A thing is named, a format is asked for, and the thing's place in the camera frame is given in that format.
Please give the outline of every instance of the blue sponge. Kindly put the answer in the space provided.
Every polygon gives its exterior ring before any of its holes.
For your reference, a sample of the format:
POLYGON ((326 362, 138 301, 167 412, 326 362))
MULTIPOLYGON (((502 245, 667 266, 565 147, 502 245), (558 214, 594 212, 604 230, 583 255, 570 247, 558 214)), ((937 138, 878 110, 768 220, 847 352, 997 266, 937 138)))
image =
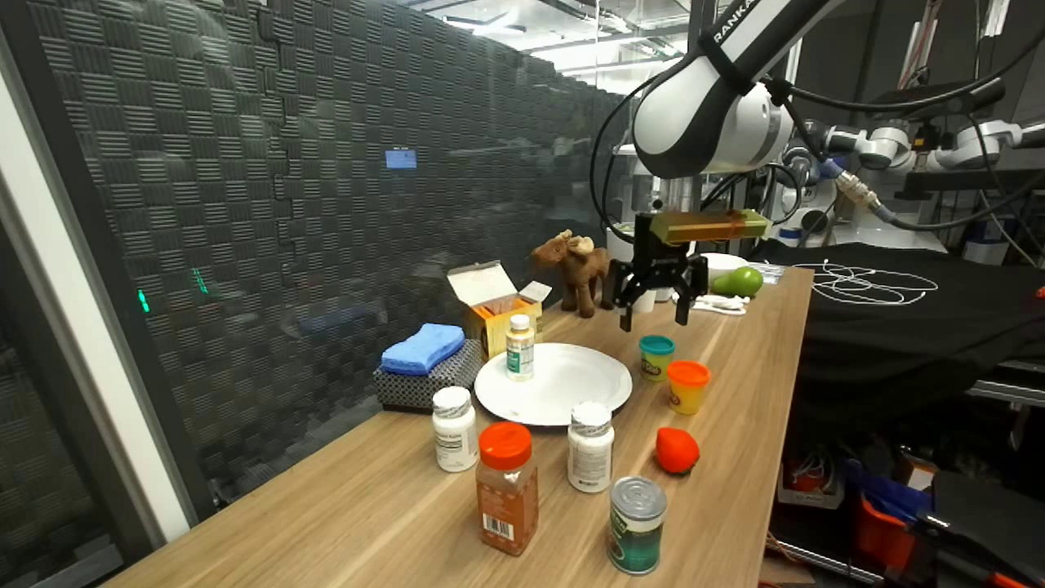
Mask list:
POLYGON ((381 352, 381 371, 427 374, 441 360, 465 345, 465 331, 453 323, 421 323, 418 333, 381 352))

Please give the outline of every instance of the pill bottle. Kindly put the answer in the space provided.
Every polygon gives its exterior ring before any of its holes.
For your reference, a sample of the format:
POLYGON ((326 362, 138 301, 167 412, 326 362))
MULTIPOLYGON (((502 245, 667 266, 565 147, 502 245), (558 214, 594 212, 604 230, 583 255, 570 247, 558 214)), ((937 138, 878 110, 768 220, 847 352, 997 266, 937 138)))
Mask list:
POLYGON ((506 368, 514 374, 530 374, 532 371, 532 345, 535 345, 535 333, 532 333, 532 320, 530 312, 514 312, 509 316, 509 336, 506 336, 506 368))
POLYGON ((478 508, 480 539, 523 554, 538 518, 538 473, 530 461, 530 426, 495 420, 480 430, 478 508))
POLYGON ((478 412, 465 386, 446 386, 431 396, 434 461, 445 470, 478 462, 478 412))
POLYGON ((575 406, 567 420, 567 484, 580 493, 600 493, 613 478, 613 420, 597 400, 575 406))

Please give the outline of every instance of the white plate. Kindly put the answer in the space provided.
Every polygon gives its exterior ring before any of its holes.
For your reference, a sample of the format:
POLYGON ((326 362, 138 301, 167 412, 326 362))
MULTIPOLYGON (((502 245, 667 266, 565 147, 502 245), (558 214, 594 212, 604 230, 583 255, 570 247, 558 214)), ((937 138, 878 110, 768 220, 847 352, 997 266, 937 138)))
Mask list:
POLYGON ((532 374, 514 374, 501 352, 480 368, 478 397, 495 419, 565 426, 580 400, 600 400, 618 412, 631 397, 631 371, 589 345, 535 344, 532 374))

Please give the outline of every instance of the orange bottle cap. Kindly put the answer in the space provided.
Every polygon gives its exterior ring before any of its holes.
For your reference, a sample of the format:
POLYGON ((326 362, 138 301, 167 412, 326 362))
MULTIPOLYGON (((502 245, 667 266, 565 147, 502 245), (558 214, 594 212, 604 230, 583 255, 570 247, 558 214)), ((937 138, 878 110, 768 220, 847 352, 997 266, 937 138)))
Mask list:
POLYGON ((516 420, 495 420, 480 435, 480 457, 493 470, 520 470, 530 461, 530 426, 516 420))

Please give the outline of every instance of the stuffed animal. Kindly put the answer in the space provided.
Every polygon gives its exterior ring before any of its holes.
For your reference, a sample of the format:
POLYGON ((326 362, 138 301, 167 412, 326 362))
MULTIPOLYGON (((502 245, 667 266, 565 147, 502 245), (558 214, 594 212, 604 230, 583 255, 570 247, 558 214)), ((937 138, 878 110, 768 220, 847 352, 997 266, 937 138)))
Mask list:
POLYGON ((594 312, 600 288, 612 274, 612 252, 594 247, 589 236, 558 230, 530 255, 542 266, 558 266, 565 279, 563 311, 594 312))

